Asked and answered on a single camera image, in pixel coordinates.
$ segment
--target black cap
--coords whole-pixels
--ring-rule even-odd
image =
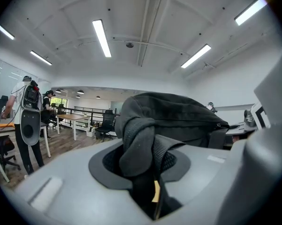
[[[47,94],[52,94],[52,96],[55,97],[55,94],[54,94],[54,92],[53,92],[52,90],[49,90],[49,91],[47,92]]]

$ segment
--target window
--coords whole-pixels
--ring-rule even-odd
[[[59,104],[64,104],[64,107],[67,107],[68,100],[64,98],[59,98],[59,97],[52,97],[51,98],[51,103],[55,103],[55,106],[58,107]]]

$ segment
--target white ceiling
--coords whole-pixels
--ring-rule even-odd
[[[216,67],[274,30],[276,22],[269,7],[241,26],[236,24],[234,18],[253,1],[14,0],[0,23],[23,46],[52,62],[58,72],[78,59],[92,66],[108,59],[91,24],[102,19],[112,54],[109,62],[119,69],[125,69],[121,64],[129,64],[189,79],[205,63]],[[144,16],[146,3],[148,12]],[[154,45],[140,47],[136,43],[140,40]],[[127,41],[136,41],[134,47],[127,48]],[[181,69],[204,44],[212,49],[187,69]]]
[[[61,93],[55,93],[56,96],[63,96],[68,98],[75,98],[76,95],[80,96],[80,99],[95,99],[96,96],[100,96],[103,100],[124,102],[127,98],[136,94],[143,93],[145,91],[130,90],[130,89],[118,89],[118,88],[103,88],[103,87],[66,87],[60,88]],[[78,90],[83,90],[84,94],[78,94]]]

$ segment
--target desk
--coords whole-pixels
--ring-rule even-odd
[[[73,135],[74,141],[76,141],[76,121],[89,118],[89,116],[77,115],[77,114],[61,114],[56,115],[57,118],[57,134],[60,134],[60,121],[59,118],[70,120],[73,122]]]
[[[50,154],[50,150],[49,150],[49,145],[48,145],[48,140],[47,140],[47,130],[46,130],[46,124],[41,122],[41,129],[44,130],[44,138],[45,138],[45,143],[46,143],[46,148],[47,148],[47,153],[48,153],[48,157],[51,157]],[[0,127],[0,137],[2,136],[10,136],[10,135],[14,135],[15,134],[15,128],[14,127],[6,127],[4,129],[2,129]],[[9,182],[9,179],[7,177],[7,175],[5,174],[1,164],[0,164],[0,172],[2,173],[4,179],[6,180],[6,182]]]

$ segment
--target circular opening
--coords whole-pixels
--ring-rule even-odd
[[[32,135],[33,135],[33,128],[31,125],[26,125],[24,128],[23,128],[23,134],[25,137],[27,138],[31,138]]]

